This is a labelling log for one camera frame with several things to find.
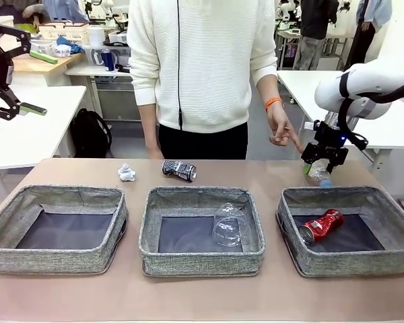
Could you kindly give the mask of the person's left hand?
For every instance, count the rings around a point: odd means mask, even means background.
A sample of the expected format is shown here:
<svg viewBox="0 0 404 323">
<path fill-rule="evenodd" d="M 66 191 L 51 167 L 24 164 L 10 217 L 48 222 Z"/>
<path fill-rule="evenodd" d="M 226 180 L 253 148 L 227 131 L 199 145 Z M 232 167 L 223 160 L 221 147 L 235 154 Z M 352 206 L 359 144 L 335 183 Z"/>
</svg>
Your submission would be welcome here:
<svg viewBox="0 0 404 323">
<path fill-rule="evenodd" d="M 281 102 L 274 102 L 268 107 L 267 118 L 273 132 L 269 138 L 272 144 L 286 147 L 288 143 L 291 142 L 294 144 L 298 153 L 303 152 L 303 146 Z"/>
</svg>

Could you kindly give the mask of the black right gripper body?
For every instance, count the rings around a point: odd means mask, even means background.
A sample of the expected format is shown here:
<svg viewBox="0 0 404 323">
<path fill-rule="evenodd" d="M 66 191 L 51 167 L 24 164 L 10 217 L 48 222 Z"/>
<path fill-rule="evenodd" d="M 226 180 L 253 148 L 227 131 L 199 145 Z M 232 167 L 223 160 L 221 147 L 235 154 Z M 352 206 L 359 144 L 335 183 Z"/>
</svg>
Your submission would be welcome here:
<svg viewBox="0 0 404 323">
<path fill-rule="evenodd" d="M 332 127 L 323 121 L 314 123 L 313 153 L 319 159 L 333 159 L 343 147 L 343 134 L 338 127 Z"/>
</svg>

